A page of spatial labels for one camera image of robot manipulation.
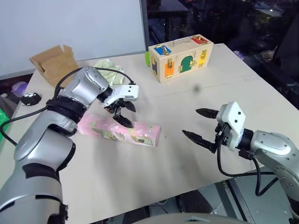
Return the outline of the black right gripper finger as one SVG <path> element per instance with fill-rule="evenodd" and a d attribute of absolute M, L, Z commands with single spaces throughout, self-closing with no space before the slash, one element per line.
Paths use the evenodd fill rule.
<path fill-rule="evenodd" d="M 202 136 L 195 134 L 193 132 L 189 132 L 186 130 L 182 130 L 182 132 L 193 143 L 208 149 L 213 154 L 216 152 L 216 144 L 215 143 L 211 143 L 211 142 L 203 139 Z"/>
<path fill-rule="evenodd" d="M 209 119 L 216 119 L 218 110 L 214 109 L 208 109 L 208 108 L 199 108 L 195 110 L 196 113 L 200 114 L 201 116 L 204 116 Z"/>

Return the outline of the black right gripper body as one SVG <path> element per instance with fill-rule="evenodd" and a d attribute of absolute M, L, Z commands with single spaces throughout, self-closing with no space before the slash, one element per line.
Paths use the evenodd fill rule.
<path fill-rule="evenodd" d="M 230 125 L 225 122 L 223 125 L 218 124 L 215 128 L 215 151 L 217 151 L 221 145 L 227 146 L 230 139 Z"/>

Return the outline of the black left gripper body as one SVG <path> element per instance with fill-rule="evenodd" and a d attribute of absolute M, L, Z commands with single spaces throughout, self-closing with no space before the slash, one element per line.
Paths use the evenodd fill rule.
<path fill-rule="evenodd" d="M 124 100 L 122 98 L 114 101 L 111 105 L 105 106 L 104 109 L 115 116 L 121 115 L 121 109 L 124 107 Z"/>

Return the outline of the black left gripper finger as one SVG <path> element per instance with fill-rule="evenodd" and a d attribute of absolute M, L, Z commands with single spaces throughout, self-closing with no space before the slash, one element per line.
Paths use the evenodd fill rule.
<path fill-rule="evenodd" d="M 131 101 L 121 101 L 121 107 L 125 107 L 132 112 L 136 112 L 136 108 Z"/>
<path fill-rule="evenodd" d="M 120 106 L 116 107 L 113 119 L 125 128 L 134 128 L 133 123 L 128 118 L 125 118 L 121 115 Z"/>

